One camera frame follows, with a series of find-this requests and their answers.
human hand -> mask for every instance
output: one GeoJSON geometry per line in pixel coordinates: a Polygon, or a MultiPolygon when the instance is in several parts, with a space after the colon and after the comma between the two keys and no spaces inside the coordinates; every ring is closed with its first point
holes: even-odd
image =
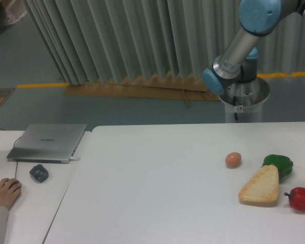
{"type": "Polygon", "coordinates": [[[21,183],[17,179],[4,178],[0,181],[0,205],[8,210],[21,193],[21,183]]]}

gray floor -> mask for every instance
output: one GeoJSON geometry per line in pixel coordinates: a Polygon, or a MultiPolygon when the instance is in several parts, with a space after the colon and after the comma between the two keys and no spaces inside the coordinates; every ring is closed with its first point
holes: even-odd
{"type": "MultiPolygon", "coordinates": [[[[266,79],[271,95],[263,121],[305,121],[305,77],[266,79]]],[[[0,30],[0,88],[19,84],[60,83],[49,52],[26,16],[0,30]]],[[[64,87],[16,89],[0,107],[0,128],[25,130],[31,123],[103,125],[224,123],[221,102],[64,95],[64,87]]]]}

bell pepper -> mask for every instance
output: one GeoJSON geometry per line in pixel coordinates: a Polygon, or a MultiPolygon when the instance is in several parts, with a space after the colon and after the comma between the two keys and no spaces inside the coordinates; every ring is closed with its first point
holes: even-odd
{"type": "Polygon", "coordinates": [[[290,194],[285,192],[285,196],[289,198],[289,204],[292,208],[305,211],[305,188],[296,187],[290,191],[290,194]]]}
{"type": "Polygon", "coordinates": [[[278,168],[279,180],[281,181],[291,173],[294,164],[289,157],[271,154],[264,158],[262,166],[264,165],[275,165],[278,168]]]}

brown egg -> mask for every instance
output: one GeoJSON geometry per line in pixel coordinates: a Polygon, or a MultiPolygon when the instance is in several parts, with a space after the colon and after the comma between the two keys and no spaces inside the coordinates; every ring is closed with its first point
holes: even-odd
{"type": "Polygon", "coordinates": [[[238,152],[232,152],[229,155],[227,155],[225,162],[228,167],[235,168],[238,165],[240,165],[241,160],[242,160],[242,156],[238,152]]]}

silver laptop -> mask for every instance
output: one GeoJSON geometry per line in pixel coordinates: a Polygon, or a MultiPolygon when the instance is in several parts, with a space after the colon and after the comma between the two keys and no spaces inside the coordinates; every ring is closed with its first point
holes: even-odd
{"type": "Polygon", "coordinates": [[[9,161],[68,163],[75,153],[87,125],[32,124],[16,141],[9,161]]]}

